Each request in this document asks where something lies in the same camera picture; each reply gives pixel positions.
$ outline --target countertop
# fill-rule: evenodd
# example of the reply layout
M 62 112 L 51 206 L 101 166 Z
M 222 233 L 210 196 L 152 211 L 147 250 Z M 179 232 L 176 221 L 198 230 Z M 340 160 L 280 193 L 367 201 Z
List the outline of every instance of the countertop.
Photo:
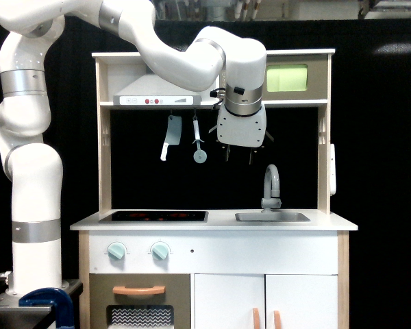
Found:
M 71 230 L 106 231 L 106 230 L 319 230 L 319 231 L 356 231 L 358 226 L 334 214 L 325 214 L 317 209 L 281 209 L 280 212 L 300 212 L 310 219 L 308 222 L 240 222 L 236 221 L 236 213 L 260 212 L 260 209 L 226 209 L 226 210 L 195 210 L 208 211 L 207 222 L 136 222 L 136 223 L 99 223 L 99 220 L 118 210 L 145 209 L 112 209 L 103 214 L 95 214 L 73 224 Z

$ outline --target mint green knob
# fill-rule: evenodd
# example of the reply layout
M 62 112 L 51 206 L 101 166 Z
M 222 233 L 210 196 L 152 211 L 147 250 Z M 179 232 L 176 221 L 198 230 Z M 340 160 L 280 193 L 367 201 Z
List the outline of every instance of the mint green knob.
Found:
M 114 259 L 122 259 L 126 248 L 123 243 L 114 242 L 108 246 L 108 255 Z
M 164 260 L 169 254 L 169 246 L 164 242 L 157 242 L 151 248 L 152 257 L 156 260 Z

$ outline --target oven handle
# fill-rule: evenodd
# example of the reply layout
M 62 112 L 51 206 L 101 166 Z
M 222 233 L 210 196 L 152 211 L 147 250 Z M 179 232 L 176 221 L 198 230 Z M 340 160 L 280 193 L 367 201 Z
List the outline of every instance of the oven handle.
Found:
M 164 293 L 166 287 L 152 287 L 152 288 L 125 288 L 114 287 L 112 292 L 117 295 L 158 295 Z

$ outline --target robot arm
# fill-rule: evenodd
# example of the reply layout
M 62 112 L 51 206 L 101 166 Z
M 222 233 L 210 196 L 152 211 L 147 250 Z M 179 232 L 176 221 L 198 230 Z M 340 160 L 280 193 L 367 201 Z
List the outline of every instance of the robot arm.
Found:
M 155 8 L 149 0 L 46 2 L 40 6 L 37 0 L 0 0 L 0 24 L 10 31 L 28 34 L 45 28 L 55 17 L 71 13 L 134 44 L 155 74 L 182 88 L 203 91 L 225 67 L 224 106 L 242 117 L 261 108 L 266 50 L 256 40 L 206 27 L 185 52 L 180 52 L 155 34 Z
M 67 13 L 133 43 L 155 74 L 182 88 L 205 90 L 225 67 L 226 94 L 218 117 L 222 143 L 258 147 L 266 127 L 262 105 L 266 50 L 256 40 L 206 27 L 185 52 L 179 52 L 156 36 L 155 8 L 149 0 L 0 0 L 0 24 L 12 31 L 0 52 L 4 96 L 0 152 L 3 168 L 13 181 L 14 288 L 18 294 L 61 285 L 62 163 L 42 143 L 51 118 L 43 62 L 62 33 Z

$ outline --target oven window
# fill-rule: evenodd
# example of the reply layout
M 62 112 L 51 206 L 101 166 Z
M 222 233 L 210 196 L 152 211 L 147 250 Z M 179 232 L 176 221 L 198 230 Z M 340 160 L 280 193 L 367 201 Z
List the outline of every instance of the oven window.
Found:
M 109 305 L 108 329 L 174 329 L 171 305 Z

